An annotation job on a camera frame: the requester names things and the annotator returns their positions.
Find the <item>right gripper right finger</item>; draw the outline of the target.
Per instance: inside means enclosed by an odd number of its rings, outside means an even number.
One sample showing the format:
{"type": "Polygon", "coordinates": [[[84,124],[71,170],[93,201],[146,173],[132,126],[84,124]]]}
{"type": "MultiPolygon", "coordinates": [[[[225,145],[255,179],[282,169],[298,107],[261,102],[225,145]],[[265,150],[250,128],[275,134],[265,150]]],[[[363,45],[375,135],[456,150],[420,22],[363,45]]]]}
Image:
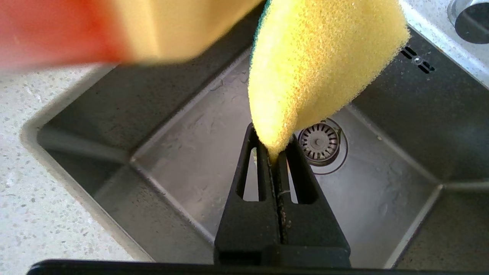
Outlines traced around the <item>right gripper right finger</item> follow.
{"type": "Polygon", "coordinates": [[[295,136],[276,162],[276,202],[282,244],[349,248],[295,136]]]}

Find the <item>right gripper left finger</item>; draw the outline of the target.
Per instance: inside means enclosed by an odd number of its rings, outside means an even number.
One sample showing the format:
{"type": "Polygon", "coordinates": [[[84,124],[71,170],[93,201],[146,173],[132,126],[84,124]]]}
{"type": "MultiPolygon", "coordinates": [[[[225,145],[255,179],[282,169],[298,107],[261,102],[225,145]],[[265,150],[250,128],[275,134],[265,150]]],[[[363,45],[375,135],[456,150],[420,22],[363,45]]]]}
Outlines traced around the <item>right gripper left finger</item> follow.
{"type": "Polygon", "coordinates": [[[267,264],[264,253],[280,242],[277,203],[268,153],[259,141],[253,124],[249,124],[215,235],[214,263],[267,264]],[[258,160],[258,201],[243,199],[252,149],[256,149],[258,160]]]}

